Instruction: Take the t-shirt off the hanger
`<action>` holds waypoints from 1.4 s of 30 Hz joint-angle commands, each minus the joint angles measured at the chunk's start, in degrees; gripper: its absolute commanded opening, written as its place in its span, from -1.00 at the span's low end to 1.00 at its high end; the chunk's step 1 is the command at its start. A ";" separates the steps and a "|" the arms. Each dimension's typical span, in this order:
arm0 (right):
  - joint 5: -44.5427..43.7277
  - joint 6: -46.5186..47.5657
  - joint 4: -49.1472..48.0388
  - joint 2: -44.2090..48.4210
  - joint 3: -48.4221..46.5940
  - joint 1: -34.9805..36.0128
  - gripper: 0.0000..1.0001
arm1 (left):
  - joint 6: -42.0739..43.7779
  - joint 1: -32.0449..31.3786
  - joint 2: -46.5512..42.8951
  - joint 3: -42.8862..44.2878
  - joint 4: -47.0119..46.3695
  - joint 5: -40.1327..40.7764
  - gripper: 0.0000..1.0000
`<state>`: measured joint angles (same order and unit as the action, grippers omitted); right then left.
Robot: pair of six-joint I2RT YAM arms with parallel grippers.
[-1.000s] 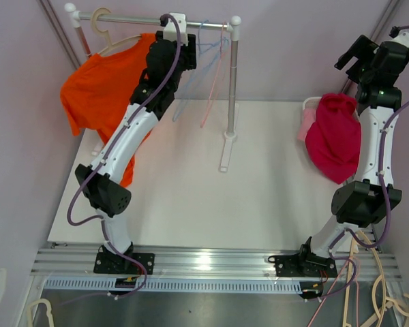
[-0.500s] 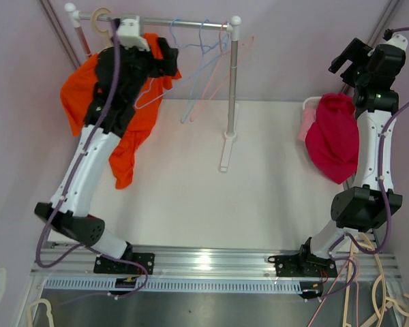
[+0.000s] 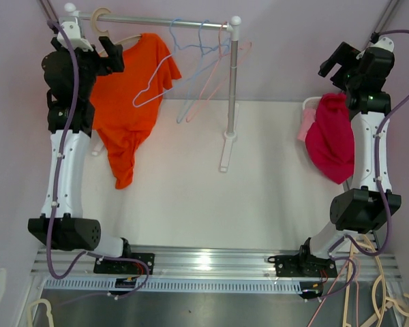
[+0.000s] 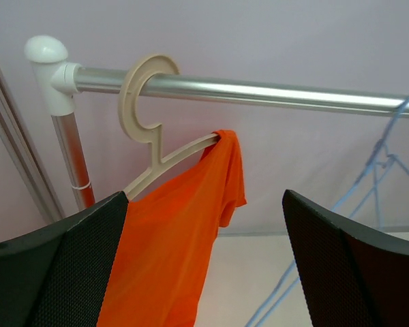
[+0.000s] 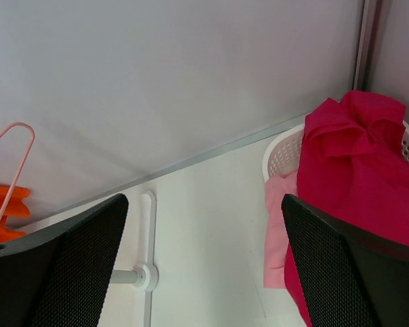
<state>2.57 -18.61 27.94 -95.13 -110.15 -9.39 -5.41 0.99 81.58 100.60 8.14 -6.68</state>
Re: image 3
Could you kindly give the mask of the blue wire hanger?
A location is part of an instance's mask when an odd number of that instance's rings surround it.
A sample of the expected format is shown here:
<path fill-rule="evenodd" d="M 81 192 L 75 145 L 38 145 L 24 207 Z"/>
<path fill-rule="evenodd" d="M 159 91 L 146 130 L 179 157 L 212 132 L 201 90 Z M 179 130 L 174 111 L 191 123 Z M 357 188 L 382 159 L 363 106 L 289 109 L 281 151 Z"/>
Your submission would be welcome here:
<path fill-rule="evenodd" d="M 195 103 L 195 100 L 192 99 L 192 91 L 194 88 L 194 85 L 196 84 L 197 78 L 201 73 L 205 72 L 207 69 L 210 67 L 216 68 L 217 67 L 217 62 L 222 58 L 223 51 L 222 48 L 225 46 L 227 49 L 230 49 L 230 46 L 227 44 L 223 43 L 221 41 L 221 35 L 222 35 L 222 30 L 224 29 L 224 25 L 226 25 L 228 22 L 223 22 L 219 28 L 218 28 L 218 34 L 217 34 L 217 45 L 216 46 L 205 46 L 202 41 L 202 30 L 204 27 L 204 24 L 208 23 L 208 20 L 205 20 L 200 24 L 200 27 L 198 29 L 198 44 L 195 45 L 196 48 L 199 49 L 200 51 L 200 58 L 199 62 L 196 66 L 196 69 L 194 73 L 192 74 L 191 77 L 187 79 L 187 82 L 189 82 L 189 86 L 187 88 L 187 93 L 186 93 L 186 98 L 183 100 L 183 106 L 180 109 L 180 112 L 178 113 L 176 117 L 176 123 L 181 124 L 186 120 L 186 116 L 189 113 L 189 111 L 192 108 L 192 105 Z M 218 51 L 218 56 L 219 59 L 214 60 L 214 62 L 208 64 L 206 67 L 203 67 L 205 57 L 209 54 L 214 53 L 215 51 Z"/>

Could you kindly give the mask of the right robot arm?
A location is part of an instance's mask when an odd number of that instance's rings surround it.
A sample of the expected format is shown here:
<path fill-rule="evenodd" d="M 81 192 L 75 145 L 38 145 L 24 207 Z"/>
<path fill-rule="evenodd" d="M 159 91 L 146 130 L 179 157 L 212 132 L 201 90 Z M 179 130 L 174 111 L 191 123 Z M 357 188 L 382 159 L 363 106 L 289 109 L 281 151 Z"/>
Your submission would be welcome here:
<path fill-rule="evenodd" d="M 315 236 L 300 246 L 292 273 L 319 277 L 322 271 L 336 276 L 333 253 L 346 241 L 386 228 L 392 232 L 392 216 L 402 204 L 393 193 L 387 166 L 387 132 L 391 97 L 382 88 L 394 64 L 394 43 L 381 36 L 359 51 L 345 42 L 320 65 L 325 77 L 335 67 L 333 85 L 346 94 L 346 107 L 354 136 L 354 172 L 348 191 L 336 196 L 330 206 L 330 221 Z"/>

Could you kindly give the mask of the pink t shirt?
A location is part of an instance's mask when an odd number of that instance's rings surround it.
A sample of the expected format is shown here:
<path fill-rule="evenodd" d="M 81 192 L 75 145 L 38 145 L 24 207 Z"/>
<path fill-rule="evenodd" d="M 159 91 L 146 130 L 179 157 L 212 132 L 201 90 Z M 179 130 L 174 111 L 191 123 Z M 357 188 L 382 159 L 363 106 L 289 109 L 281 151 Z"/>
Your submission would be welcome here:
<path fill-rule="evenodd" d="M 316 120 L 316 109 L 306 108 L 302 112 L 301 125 L 297 134 L 297 139 L 304 142 L 309 129 Z"/>

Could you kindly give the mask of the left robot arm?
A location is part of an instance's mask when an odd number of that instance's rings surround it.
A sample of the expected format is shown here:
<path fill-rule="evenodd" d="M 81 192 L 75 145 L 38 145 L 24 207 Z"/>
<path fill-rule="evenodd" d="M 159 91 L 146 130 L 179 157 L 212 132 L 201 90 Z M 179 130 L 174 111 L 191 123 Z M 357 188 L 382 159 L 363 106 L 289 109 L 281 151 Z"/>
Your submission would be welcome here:
<path fill-rule="evenodd" d="M 93 130 L 95 108 L 90 102 L 97 77 L 122 72 L 123 48 L 106 36 L 99 38 L 106 51 L 67 48 L 53 40 L 55 51 L 42 61 L 47 92 L 48 130 L 52 147 L 46 199 L 38 218 L 30 218 L 28 231 L 44 245 L 62 251 L 85 250 L 110 257 L 118 273 L 132 268 L 133 256 L 124 251 L 126 240 L 102 231 L 97 219 L 82 209 L 82 176 Z"/>

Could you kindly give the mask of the orange t shirt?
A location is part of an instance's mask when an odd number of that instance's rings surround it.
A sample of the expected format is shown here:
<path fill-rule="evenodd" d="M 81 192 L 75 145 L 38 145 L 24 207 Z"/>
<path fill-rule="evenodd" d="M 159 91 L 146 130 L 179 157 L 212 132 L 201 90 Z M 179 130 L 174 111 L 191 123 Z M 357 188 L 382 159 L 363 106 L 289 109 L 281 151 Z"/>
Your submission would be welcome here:
<path fill-rule="evenodd" d="M 136 151 L 150 136 L 163 97 L 139 108 L 132 102 L 138 92 L 147 87 L 158 64 L 170 54 L 160 36 L 143 33 L 134 46 L 123 52 L 124 72 L 99 77 L 95 83 L 91 94 L 95 107 L 93 128 L 106 147 L 116 189 L 124 189 L 132 183 Z M 181 72 L 171 57 L 162 64 L 149 90 L 136 103 L 170 90 L 179 79 Z"/>

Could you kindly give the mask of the crimson t shirt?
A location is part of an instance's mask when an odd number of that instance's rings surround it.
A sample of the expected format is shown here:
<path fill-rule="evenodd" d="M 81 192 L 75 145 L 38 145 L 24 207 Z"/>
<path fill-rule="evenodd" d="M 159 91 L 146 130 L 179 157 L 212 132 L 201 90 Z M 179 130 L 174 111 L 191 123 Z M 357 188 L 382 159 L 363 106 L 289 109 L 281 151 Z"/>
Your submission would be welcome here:
<path fill-rule="evenodd" d="M 354 172 L 354 136 L 346 95 L 327 93 L 316 109 L 305 138 L 307 154 L 329 180 L 342 184 Z"/>

